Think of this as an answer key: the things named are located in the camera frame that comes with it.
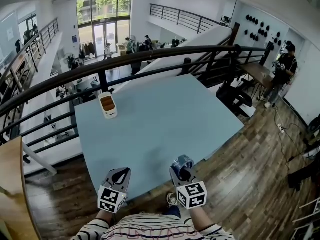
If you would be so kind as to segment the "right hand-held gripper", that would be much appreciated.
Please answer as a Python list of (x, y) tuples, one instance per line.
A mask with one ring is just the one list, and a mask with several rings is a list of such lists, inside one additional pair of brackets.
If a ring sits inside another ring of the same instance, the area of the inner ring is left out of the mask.
[(207, 202), (207, 189), (203, 181), (197, 179), (192, 168), (182, 167), (178, 171), (170, 167), (170, 176), (176, 189), (177, 200), (187, 210), (202, 207)]

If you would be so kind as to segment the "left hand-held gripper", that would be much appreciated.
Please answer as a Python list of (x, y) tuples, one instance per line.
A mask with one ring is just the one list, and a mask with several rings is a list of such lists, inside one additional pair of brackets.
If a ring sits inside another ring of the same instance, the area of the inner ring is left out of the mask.
[(100, 210), (117, 213), (127, 199), (132, 171), (128, 167), (109, 171), (98, 190), (97, 207)]

